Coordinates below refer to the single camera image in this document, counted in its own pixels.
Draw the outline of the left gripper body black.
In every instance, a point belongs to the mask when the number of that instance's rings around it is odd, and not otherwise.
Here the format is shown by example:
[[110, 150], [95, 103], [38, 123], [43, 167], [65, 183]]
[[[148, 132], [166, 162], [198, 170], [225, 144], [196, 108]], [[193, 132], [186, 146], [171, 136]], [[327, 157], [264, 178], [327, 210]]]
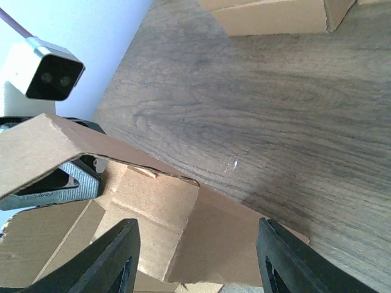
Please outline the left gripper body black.
[[[27, 121], [31, 119], [32, 117], [26, 117], [26, 116], [10, 116], [10, 117], [1, 117], [1, 131], [7, 130], [9, 128], [12, 128], [24, 121]], [[84, 120], [76, 117], [66, 117], [66, 119], [73, 121], [79, 125], [85, 126], [87, 128], [93, 129], [95, 131], [98, 131], [102, 134], [105, 134], [105, 131], [101, 128], [101, 126], [98, 123]]]

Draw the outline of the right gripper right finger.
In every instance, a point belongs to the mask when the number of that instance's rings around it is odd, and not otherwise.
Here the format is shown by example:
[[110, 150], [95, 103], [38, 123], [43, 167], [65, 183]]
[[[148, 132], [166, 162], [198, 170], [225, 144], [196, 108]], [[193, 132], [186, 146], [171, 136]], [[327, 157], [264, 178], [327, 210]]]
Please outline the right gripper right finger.
[[258, 265], [265, 292], [374, 292], [273, 219], [261, 218]]

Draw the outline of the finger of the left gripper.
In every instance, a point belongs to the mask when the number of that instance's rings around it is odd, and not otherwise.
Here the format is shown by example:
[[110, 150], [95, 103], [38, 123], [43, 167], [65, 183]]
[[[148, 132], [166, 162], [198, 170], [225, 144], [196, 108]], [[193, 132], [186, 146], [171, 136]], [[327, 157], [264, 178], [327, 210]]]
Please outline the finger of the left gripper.
[[60, 165], [48, 176], [1, 200], [1, 210], [90, 200], [101, 194], [103, 160], [92, 155]]

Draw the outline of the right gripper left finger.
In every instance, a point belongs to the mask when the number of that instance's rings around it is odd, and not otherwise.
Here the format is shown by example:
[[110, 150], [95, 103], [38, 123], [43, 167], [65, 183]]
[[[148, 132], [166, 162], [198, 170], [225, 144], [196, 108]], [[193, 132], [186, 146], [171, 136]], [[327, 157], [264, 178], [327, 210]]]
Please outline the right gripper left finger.
[[141, 249], [136, 219], [124, 219], [23, 292], [133, 292]]

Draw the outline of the cardboard box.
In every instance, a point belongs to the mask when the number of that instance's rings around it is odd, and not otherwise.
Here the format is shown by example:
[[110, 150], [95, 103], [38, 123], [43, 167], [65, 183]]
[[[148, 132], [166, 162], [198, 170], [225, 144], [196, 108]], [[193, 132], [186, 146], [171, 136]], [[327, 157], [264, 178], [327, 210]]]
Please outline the cardboard box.
[[1, 285], [22, 288], [65, 264], [125, 218], [138, 221], [144, 280], [261, 286], [261, 214], [122, 141], [41, 114], [1, 134], [1, 200], [80, 156], [107, 160], [94, 200], [29, 205], [5, 225]]

